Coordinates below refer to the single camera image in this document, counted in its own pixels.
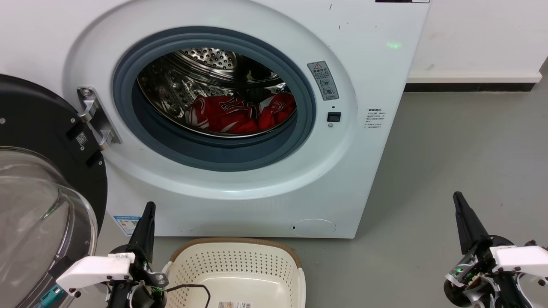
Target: sticker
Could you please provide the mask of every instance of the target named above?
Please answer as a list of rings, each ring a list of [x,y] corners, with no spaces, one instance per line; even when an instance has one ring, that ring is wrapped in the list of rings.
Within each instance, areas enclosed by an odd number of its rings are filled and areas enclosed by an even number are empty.
[[[114,220],[118,223],[126,235],[133,234],[133,230],[135,230],[139,219],[141,219],[141,216],[114,216]]]
[[[76,140],[78,140],[80,146],[83,146],[86,142],[88,142],[88,138],[85,136],[84,132],[81,132],[80,135],[76,137]]]
[[[135,262],[134,253],[110,253],[107,255],[109,258],[126,258],[129,259],[132,263]]]
[[[331,71],[327,67],[325,61],[308,63],[307,64],[316,83],[318,83],[319,91],[322,93],[323,100],[332,100],[339,98],[337,86],[331,76]]]
[[[367,108],[365,128],[380,128],[386,118],[386,112],[381,108]]]
[[[251,303],[244,301],[220,301],[219,308],[251,308]]]

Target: stainless steel drum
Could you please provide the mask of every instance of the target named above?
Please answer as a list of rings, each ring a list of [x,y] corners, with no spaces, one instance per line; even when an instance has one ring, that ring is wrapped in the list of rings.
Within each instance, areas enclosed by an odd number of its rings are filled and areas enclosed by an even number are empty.
[[[287,92],[286,84],[264,65],[215,48],[189,48],[148,64],[137,82],[151,106],[184,129],[218,138],[245,138],[273,131],[295,115],[267,130],[248,134],[216,133],[185,122],[185,111],[197,96],[241,96],[260,102],[268,94]]]

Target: qr code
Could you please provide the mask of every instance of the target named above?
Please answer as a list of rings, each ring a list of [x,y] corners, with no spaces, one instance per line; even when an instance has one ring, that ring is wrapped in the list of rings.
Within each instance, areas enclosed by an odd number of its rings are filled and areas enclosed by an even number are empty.
[[[81,132],[80,135],[76,137],[76,140],[78,140],[80,146],[83,146],[86,142],[88,142],[88,138],[85,136],[84,132]]]

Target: laundry basket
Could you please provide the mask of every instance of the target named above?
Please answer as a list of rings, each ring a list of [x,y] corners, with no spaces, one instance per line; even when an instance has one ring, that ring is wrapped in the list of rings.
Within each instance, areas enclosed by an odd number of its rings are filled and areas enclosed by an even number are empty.
[[[169,286],[203,284],[209,308],[304,308],[305,276],[287,246],[252,238],[196,239],[179,248],[164,268]],[[203,288],[169,292],[167,308],[205,308]]]

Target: green led light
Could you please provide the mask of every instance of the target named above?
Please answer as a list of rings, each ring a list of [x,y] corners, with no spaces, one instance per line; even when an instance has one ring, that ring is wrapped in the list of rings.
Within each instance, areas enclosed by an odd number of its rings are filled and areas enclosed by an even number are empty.
[[[399,48],[402,48],[402,45],[400,43],[396,43],[396,42],[387,42],[386,43],[386,46],[390,49],[399,49]]]

